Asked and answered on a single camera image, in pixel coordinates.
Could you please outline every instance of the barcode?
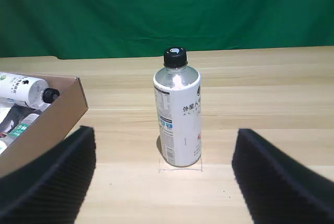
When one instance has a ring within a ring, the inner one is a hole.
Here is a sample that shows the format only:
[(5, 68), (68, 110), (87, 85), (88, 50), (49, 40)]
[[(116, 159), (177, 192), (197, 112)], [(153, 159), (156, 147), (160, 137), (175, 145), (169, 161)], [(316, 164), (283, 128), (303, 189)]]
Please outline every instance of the barcode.
[(175, 153), (172, 148), (166, 147), (166, 153), (167, 153), (167, 160), (170, 163), (175, 163)]

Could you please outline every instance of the nutrition facts panel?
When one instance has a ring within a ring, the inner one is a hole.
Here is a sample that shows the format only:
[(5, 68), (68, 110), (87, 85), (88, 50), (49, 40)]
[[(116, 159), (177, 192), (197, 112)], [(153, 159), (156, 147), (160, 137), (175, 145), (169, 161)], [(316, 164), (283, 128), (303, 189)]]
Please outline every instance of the nutrition facts panel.
[(170, 100), (170, 93), (162, 91), (161, 89), (155, 88), (155, 95), (156, 95), (156, 102), (157, 102), (157, 109), (158, 114), (167, 118), (171, 119), (171, 100)]

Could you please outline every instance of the green label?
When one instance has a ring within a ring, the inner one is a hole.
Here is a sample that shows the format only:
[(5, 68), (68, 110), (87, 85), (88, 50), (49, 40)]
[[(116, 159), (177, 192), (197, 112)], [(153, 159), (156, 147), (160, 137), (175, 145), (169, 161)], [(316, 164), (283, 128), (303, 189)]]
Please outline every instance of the green label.
[(28, 124), (18, 124), (8, 135), (19, 137), (27, 128)]

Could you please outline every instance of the bottle neck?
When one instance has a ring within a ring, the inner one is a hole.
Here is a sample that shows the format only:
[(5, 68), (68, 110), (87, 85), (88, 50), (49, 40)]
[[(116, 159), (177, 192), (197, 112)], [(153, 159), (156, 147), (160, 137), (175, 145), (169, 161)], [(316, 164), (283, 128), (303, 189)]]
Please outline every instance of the bottle neck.
[(179, 67), (179, 68), (169, 68), (169, 67), (166, 67), (166, 70), (170, 74), (175, 74), (175, 73), (181, 73), (181, 72), (183, 72), (186, 68), (187, 68), (187, 65)]

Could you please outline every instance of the black foam pad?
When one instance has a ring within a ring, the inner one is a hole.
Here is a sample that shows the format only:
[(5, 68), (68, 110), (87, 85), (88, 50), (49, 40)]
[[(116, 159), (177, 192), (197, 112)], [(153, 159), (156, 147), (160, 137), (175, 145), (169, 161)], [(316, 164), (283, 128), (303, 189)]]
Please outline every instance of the black foam pad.
[(74, 223), (95, 166), (94, 130), (80, 127), (0, 179), (0, 223)]
[(232, 167), (254, 223), (334, 223), (334, 183), (251, 129), (239, 130)]

